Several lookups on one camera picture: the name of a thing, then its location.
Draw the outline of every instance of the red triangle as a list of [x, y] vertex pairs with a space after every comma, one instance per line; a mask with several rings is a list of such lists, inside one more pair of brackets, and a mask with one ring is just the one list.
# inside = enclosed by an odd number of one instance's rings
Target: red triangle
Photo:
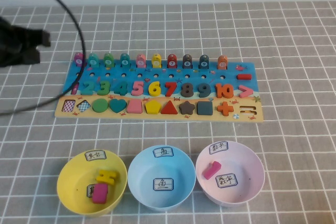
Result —
[[167, 114], [167, 115], [177, 115], [177, 110], [172, 103], [172, 101], [169, 101], [161, 110], [161, 114]]

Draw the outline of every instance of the green circle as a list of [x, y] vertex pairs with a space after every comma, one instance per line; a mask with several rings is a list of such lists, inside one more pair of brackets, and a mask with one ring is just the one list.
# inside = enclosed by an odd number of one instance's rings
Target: green circle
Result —
[[97, 99], [92, 103], [92, 109], [97, 113], [104, 112], [105, 110], [107, 110], [108, 107], [109, 107], [108, 102], [103, 98]]

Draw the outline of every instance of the yellow bowl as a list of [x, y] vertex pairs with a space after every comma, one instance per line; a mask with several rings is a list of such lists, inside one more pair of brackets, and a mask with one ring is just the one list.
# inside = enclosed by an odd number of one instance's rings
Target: yellow bowl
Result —
[[[114, 186], [109, 186], [105, 204], [92, 202], [91, 190], [96, 184], [99, 170], [118, 173]], [[106, 150], [83, 152], [70, 160], [57, 180], [57, 194], [62, 204], [80, 215], [101, 216], [115, 208], [121, 200], [127, 184], [124, 162], [115, 153]]]

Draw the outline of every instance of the teal heart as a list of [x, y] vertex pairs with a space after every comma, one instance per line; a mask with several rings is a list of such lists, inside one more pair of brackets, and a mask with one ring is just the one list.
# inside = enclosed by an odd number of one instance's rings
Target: teal heart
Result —
[[112, 99], [110, 101], [110, 108], [113, 112], [119, 113], [120, 111], [124, 110], [127, 106], [127, 102], [124, 99]]

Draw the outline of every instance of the table surface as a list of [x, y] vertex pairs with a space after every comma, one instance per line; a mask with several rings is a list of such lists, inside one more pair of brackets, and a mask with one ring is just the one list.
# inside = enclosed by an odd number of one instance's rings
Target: table surface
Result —
[[[56, 103], [0, 118], [0, 224], [334, 223], [336, 211], [336, 2], [76, 6], [88, 51], [134, 58], [226, 54], [256, 66], [263, 123], [60, 119]], [[51, 32], [41, 64], [0, 69], [0, 108], [45, 101], [62, 89], [76, 30], [59, 7], [0, 8], [10, 22]], [[104, 148], [130, 164], [169, 144], [193, 161], [211, 142], [243, 143], [266, 171], [260, 194], [238, 208], [206, 198], [196, 184], [178, 208], [154, 213], [127, 189], [112, 214], [84, 218], [60, 204], [57, 177], [73, 156]]]

